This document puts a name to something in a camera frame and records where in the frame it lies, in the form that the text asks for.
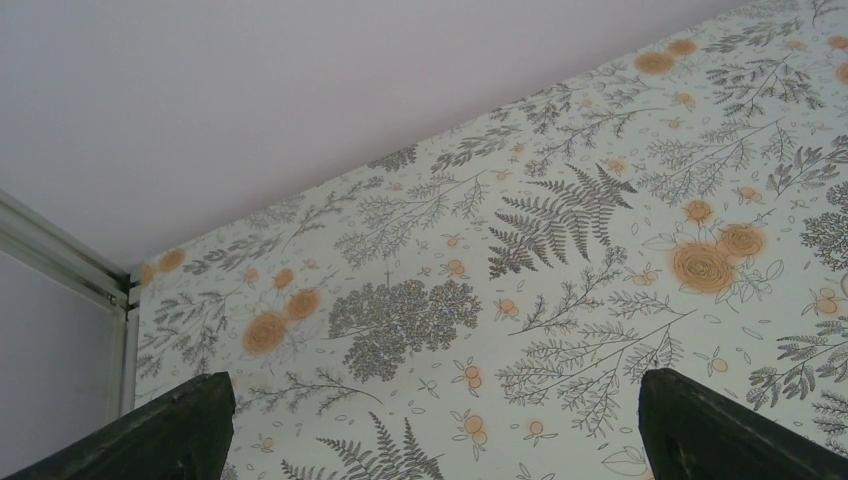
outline orange rose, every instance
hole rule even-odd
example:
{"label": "orange rose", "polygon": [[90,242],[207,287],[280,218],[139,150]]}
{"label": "orange rose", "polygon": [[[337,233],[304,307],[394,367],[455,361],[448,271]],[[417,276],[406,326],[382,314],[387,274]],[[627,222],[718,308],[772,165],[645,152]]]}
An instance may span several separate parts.
{"label": "orange rose", "polygon": [[755,255],[763,248],[763,238],[748,225],[728,225],[721,233],[721,245],[731,255]]}
{"label": "orange rose", "polygon": [[690,53],[695,53],[697,49],[698,45],[686,38],[669,43],[666,51],[672,55],[689,55]]}
{"label": "orange rose", "polygon": [[277,290],[282,290],[288,287],[292,280],[294,280],[294,272],[291,269],[280,270],[277,276],[274,277],[274,287]]}
{"label": "orange rose", "polygon": [[709,245],[687,245],[674,254],[674,273],[684,284],[703,293],[718,292],[734,281],[736,271]]}
{"label": "orange rose", "polygon": [[689,220],[694,220],[698,223],[706,221],[713,214],[710,204],[701,200],[692,200],[684,210]]}
{"label": "orange rose", "polygon": [[170,272],[183,264],[185,261],[185,250],[175,248],[159,259],[159,271]]}
{"label": "orange rose", "polygon": [[277,312],[266,312],[250,322],[242,344],[248,353],[259,355],[273,351],[285,336],[286,320]]}
{"label": "orange rose", "polygon": [[289,300],[286,312],[292,320],[303,320],[315,313],[320,303],[321,294],[318,290],[314,288],[301,290]]}
{"label": "orange rose", "polygon": [[674,57],[667,53],[643,53],[637,56],[633,63],[640,72],[659,75],[674,67]]}

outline white ceiling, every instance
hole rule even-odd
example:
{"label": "white ceiling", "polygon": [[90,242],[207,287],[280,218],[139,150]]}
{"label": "white ceiling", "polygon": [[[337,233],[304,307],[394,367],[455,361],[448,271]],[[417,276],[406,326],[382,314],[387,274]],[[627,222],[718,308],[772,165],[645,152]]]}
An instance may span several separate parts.
{"label": "white ceiling", "polygon": [[741,0],[0,6],[0,189],[143,258]]}

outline white wall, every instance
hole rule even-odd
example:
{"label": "white wall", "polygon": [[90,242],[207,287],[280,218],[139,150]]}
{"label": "white wall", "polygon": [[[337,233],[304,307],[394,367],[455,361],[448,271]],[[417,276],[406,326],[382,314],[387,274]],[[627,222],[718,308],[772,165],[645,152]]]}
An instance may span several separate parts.
{"label": "white wall", "polygon": [[0,252],[0,477],[107,423],[117,322]]}

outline leaf pattern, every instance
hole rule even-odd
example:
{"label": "leaf pattern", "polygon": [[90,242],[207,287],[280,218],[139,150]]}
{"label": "leaf pattern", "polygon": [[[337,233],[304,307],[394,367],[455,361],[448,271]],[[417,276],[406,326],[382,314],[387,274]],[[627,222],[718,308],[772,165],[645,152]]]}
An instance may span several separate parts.
{"label": "leaf pattern", "polygon": [[846,7],[742,5],[150,258],[136,405],[229,372],[229,480],[651,478],[672,367],[848,456]]}

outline orange berry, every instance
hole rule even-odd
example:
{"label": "orange berry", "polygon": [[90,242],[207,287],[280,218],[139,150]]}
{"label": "orange berry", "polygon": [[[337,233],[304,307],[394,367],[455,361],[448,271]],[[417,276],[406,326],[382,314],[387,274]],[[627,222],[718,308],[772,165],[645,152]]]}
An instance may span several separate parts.
{"label": "orange berry", "polygon": [[836,306],[836,302],[833,300],[822,299],[816,302],[816,308],[818,308],[822,313],[836,313],[836,310],[839,307]]}
{"label": "orange berry", "polygon": [[712,359],[710,364],[713,366],[713,370],[715,370],[716,372],[726,372],[727,371],[727,362],[725,362],[724,360],[722,360],[720,358]]}
{"label": "orange berry", "polygon": [[501,303],[498,305],[498,308],[501,309],[502,312],[506,313],[515,306],[515,302],[512,300],[501,300]]}
{"label": "orange berry", "polygon": [[479,415],[472,415],[465,419],[465,431],[471,434],[478,433],[483,428],[483,419]]}
{"label": "orange berry", "polygon": [[483,432],[477,432],[474,435],[471,435],[471,441],[476,445],[485,445],[488,439],[489,437]]}

